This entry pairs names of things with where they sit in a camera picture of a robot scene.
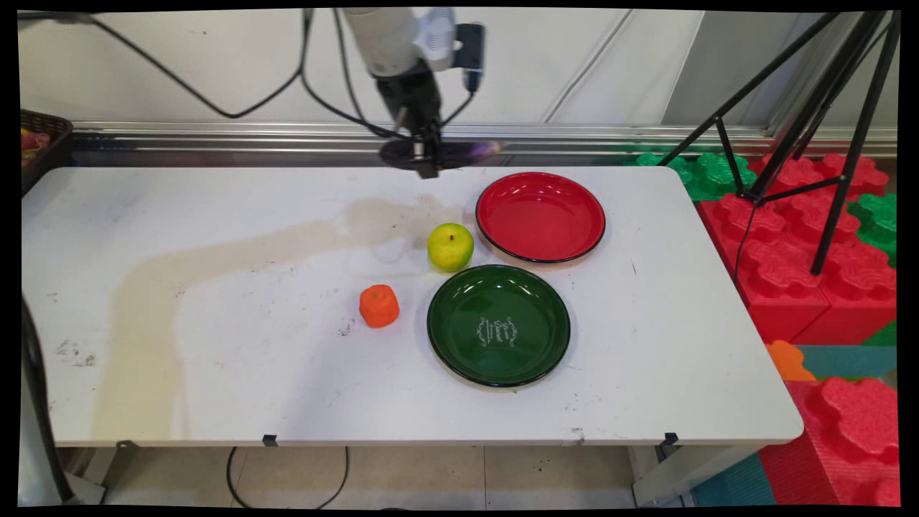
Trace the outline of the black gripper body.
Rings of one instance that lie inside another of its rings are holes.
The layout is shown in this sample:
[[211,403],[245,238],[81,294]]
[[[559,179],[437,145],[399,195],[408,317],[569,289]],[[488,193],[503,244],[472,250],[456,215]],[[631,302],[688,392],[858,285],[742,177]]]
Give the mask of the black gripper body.
[[442,137],[441,95],[434,71],[424,61],[416,61],[397,75],[375,75],[380,93],[391,118],[411,138]]

